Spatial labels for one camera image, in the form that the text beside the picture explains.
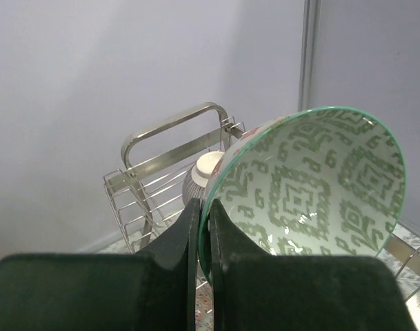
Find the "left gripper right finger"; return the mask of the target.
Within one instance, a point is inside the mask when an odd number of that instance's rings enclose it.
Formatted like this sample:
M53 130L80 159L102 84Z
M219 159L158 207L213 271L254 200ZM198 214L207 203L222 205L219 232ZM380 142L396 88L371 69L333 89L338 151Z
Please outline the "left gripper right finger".
M388 267L373 257L274 256L210 209L215 330L413 330Z

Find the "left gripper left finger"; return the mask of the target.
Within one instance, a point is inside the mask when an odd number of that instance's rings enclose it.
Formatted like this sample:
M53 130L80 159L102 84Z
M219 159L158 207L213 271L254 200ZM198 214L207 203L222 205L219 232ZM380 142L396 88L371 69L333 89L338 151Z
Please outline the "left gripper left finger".
M0 330L193 330L201 204L134 254L0 260Z

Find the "purple striped bowl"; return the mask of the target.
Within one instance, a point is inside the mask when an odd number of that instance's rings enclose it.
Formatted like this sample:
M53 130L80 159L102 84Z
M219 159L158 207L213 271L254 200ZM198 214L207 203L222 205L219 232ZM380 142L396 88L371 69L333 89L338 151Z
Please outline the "purple striped bowl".
M184 205L187 205L191 199L203 200L208 180L223 155L222 151L207 152L201 155L187 171L182 185Z

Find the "green patterned bowl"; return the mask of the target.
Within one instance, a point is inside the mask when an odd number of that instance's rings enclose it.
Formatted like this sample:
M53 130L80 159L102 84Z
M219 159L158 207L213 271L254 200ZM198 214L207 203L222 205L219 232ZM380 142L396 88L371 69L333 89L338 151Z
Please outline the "green patterned bowl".
M406 195L392 131L344 106L298 112L244 133L218 160L203 196L199 260L212 276L210 206L272 255L377 256Z

